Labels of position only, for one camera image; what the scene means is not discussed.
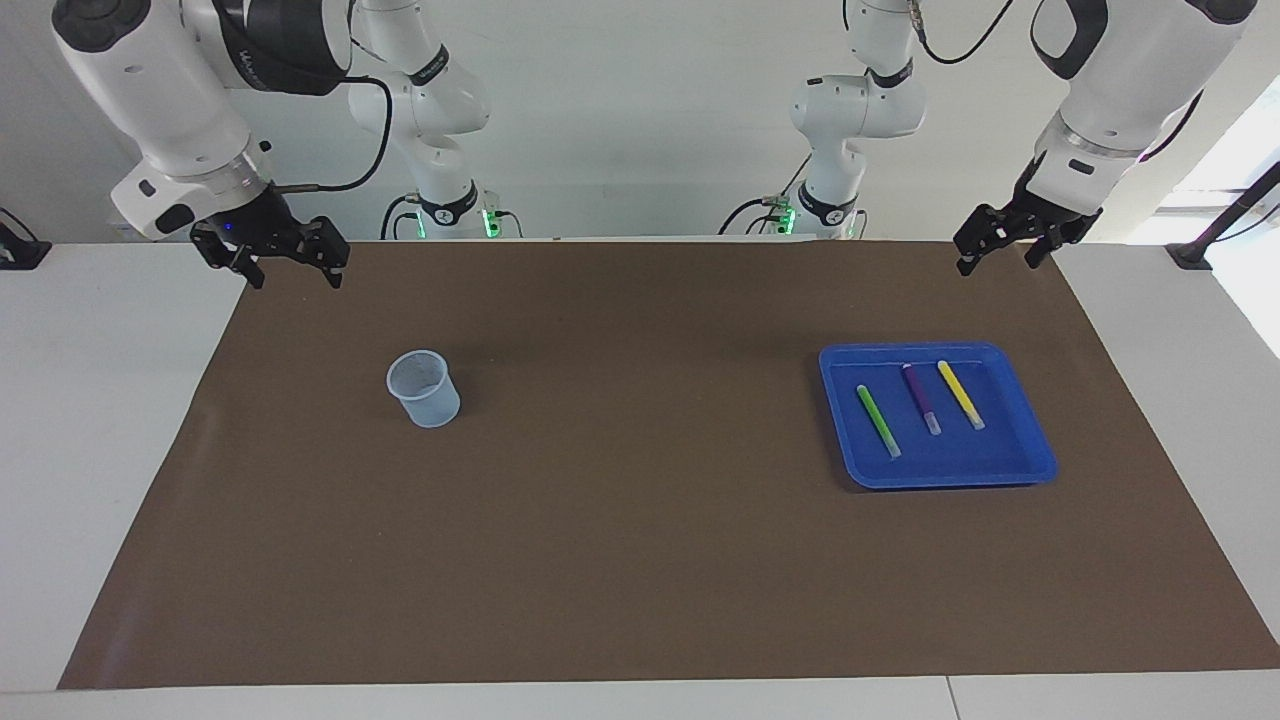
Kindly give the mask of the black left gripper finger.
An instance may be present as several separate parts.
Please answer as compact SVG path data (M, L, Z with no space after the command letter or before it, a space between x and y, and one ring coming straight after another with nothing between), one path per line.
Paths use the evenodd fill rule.
M1074 229L1070 225L1051 225L1037 238L1025 252L1025 263L1030 269L1041 265L1065 243L1073 243Z
M980 260L1019 240L1021 215L1016 210L979 205L954 234L956 268L969 277Z

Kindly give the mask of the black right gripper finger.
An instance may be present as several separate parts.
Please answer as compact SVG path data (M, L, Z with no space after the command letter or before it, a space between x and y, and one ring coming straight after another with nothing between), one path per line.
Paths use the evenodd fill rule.
M349 263L349 243L329 217L315 217L300 225L300 256L319 269L333 290L343 284Z
M228 269L242 277L253 290L261 290L265 274L244 246L228 246L210 224L192 224L189 242L212 269Z

